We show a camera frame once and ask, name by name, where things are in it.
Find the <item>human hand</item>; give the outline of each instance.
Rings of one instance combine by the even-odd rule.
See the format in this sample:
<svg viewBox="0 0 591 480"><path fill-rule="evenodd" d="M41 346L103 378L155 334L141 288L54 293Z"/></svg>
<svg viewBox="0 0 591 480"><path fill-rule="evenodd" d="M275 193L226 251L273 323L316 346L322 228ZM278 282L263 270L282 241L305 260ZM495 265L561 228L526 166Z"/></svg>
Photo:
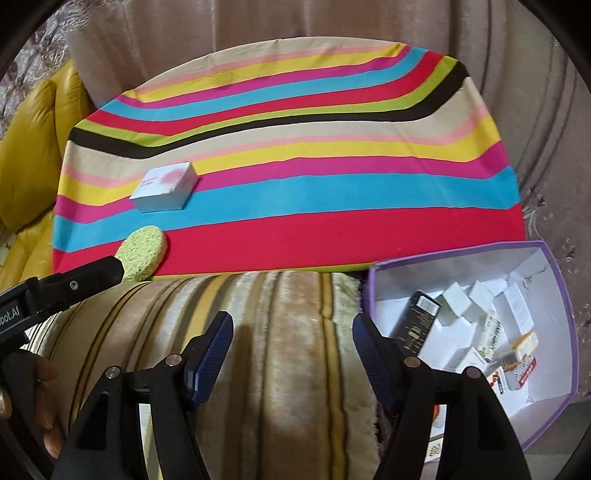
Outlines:
<svg viewBox="0 0 591 480"><path fill-rule="evenodd" d="M43 428L43 443L47 453L57 458L64 445L64 437L57 422L56 399L43 382L57 378L56 367L47 358L35 355L35 376L39 380L35 394L35 423ZM12 401L6 390L0 387L0 420L12 415Z"/></svg>

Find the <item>cardboard box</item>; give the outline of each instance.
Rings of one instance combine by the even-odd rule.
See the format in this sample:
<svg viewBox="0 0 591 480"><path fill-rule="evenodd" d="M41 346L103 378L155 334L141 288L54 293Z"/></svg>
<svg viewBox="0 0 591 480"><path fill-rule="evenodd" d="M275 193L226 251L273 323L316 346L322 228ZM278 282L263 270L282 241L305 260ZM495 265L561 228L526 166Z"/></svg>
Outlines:
<svg viewBox="0 0 591 480"><path fill-rule="evenodd" d="M191 162L152 168L129 199L142 213L182 210L197 180Z"/></svg>
<svg viewBox="0 0 591 480"><path fill-rule="evenodd" d="M382 334L389 335L415 291L436 298L454 281L466 288L476 280L494 295L515 283L538 336L537 365L527 382L499 397L522 447L527 448L566 408L579 380L572 307L544 242L502 242L379 262L369 272L363 308ZM432 368L444 369L458 349L470 346L476 328L476 323L434 322L419 357ZM509 342L501 332L499 347L505 345Z"/></svg>

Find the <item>black stripe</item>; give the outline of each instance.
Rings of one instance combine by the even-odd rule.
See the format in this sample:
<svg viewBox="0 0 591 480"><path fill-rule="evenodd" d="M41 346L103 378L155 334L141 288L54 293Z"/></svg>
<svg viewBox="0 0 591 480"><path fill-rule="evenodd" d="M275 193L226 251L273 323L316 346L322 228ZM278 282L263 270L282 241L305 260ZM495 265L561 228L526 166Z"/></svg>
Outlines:
<svg viewBox="0 0 591 480"><path fill-rule="evenodd" d="M271 127L274 125L303 124L308 122L339 122L339 121L369 121L369 122L409 122L432 115L461 87L468 72L464 65L457 62L451 72L435 89L421 102L404 110L368 113L313 113L309 115L293 115L266 120L255 120L229 127L218 128L209 132L192 135L187 138L157 147L144 147L118 138L106 137L94 132L74 127L70 133L70 140L75 144L102 151L125 158L150 158L175 148L184 147L192 143L219 137L220 135L241 132L254 128Z"/></svg>

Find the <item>yellow stripe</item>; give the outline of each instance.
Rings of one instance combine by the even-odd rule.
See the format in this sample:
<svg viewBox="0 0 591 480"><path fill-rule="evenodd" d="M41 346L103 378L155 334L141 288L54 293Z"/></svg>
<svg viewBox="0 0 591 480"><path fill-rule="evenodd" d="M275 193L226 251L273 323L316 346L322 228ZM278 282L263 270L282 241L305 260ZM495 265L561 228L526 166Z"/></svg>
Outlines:
<svg viewBox="0 0 591 480"><path fill-rule="evenodd" d="M480 157L500 140L495 123L490 116L482 119L466 137L449 145L424 145L404 141L396 142L302 142L291 145L259 148L220 157L192 162L199 175L231 168L286 161L296 157L369 157L388 155L393 157L420 157L465 163ZM86 205L105 205L130 196L139 180L120 187L105 189L88 185L63 174L59 194Z"/></svg>
<svg viewBox="0 0 591 480"><path fill-rule="evenodd" d="M404 44L398 43L389 46L388 48L384 48L383 50L373 50L362 53L327 53L324 55L314 55L298 59L255 63L254 65L249 65L238 69L224 70L222 72L212 73L197 79L187 80L185 82L175 83L174 85L156 88L150 92L138 93L135 90L129 90L128 92L125 92L124 95L130 98L138 99L145 103L154 102L178 95L201 92L211 88L231 85L233 83L244 82L245 80L252 80L278 73L323 69L327 67L347 65L360 65L379 57L396 57L400 54L404 47Z"/></svg>
<svg viewBox="0 0 591 480"><path fill-rule="evenodd" d="M356 263L351 265L329 265L327 267L299 267L299 268L279 268L273 270L257 270L259 272L267 273L267 272L286 272L291 270L298 270L298 271L312 271L318 273L335 273L335 272L354 272L360 270L367 270L369 269L373 263ZM248 270L243 270L240 272L218 272L218 273L211 273L207 275L235 275L240 273L247 273ZM184 275L156 275L152 278L152 280L170 280L174 278L190 278L194 277L195 275L202 275L201 273L187 273Z"/></svg>
<svg viewBox="0 0 591 480"><path fill-rule="evenodd" d="M212 130L231 127L232 125L239 125L246 122L254 122L257 120L266 120L271 118L282 118L293 115L312 115L314 113L364 113L364 112L386 112L392 110L404 110L407 108L420 103L429 95L433 89L439 85L443 79L451 72L456 65L457 60L450 57L443 57L431 75L423 82L416 90L403 95L399 98L390 100L382 100L379 102L369 103L356 103L352 105L330 105L330 106L319 106L309 108L295 108L289 110L279 110L265 113L258 113L255 115L241 116L237 118L231 118L223 122L214 124L203 125L202 127L187 130L170 137L166 135L158 134L146 134L141 132L134 132L125 129L106 127L101 124L97 124L89 119L82 120L77 127L94 132L99 135L107 137L119 138L130 143L143 145L145 147L156 147L159 145L166 145L173 141L181 140L183 138L190 137L203 132L209 132Z"/></svg>
<svg viewBox="0 0 591 480"><path fill-rule="evenodd" d="M189 322L187 332L184 335L182 343L183 348L185 348L191 338L202 335L205 331L207 321L210 318L210 311L216 300L217 294L229 278L229 275L220 275L219 277L214 278L201 295L199 303L197 304L191 317L191 321Z"/></svg>
<svg viewBox="0 0 591 480"><path fill-rule="evenodd" d="M345 480L346 477L346 443L345 443L345 412L342 406L342 379L340 374L339 347L336 338L336 326L332 322L333 290L332 278L329 273L320 275L321 317L326 342L326 366L329 386L330 410L330 471L331 480Z"/></svg>

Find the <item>yellow leather sofa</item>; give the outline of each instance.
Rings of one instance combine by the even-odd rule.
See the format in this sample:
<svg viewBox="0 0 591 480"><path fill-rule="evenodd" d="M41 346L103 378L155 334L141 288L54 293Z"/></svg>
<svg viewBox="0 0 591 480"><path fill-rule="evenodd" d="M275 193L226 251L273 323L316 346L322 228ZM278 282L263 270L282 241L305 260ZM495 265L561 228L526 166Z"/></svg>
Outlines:
<svg viewBox="0 0 591 480"><path fill-rule="evenodd" d="M17 236L0 271L0 291L51 274L61 161L70 130L92 110L69 61L29 93L0 142L0 219Z"/></svg>

